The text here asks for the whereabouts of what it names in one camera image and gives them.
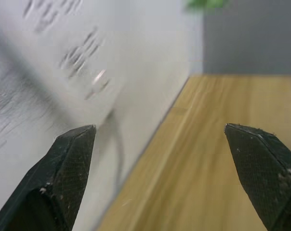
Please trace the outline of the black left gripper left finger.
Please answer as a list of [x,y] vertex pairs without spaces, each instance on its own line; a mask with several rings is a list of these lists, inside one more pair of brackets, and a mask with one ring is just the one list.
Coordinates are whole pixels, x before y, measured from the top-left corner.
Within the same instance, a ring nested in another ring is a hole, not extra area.
[[58,136],[0,210],[0,231],[70,231],[86,189],[96,127]]

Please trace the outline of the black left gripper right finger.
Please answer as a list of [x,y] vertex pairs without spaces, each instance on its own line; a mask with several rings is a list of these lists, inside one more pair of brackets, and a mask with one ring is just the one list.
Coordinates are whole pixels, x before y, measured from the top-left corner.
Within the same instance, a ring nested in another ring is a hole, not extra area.
[[291,231],[291,150],[274,134],[227,123],[239,181],[268,231]]

